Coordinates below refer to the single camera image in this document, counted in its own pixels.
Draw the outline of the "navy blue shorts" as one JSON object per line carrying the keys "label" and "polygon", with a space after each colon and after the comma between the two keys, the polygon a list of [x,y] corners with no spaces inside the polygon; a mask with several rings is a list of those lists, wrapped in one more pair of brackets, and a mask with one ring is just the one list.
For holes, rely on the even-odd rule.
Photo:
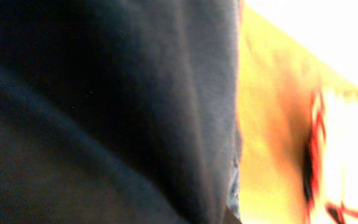
{"label": "navy blue shorts", "polygon": [[238,1],[0,1],[0,223],[239,219]]}

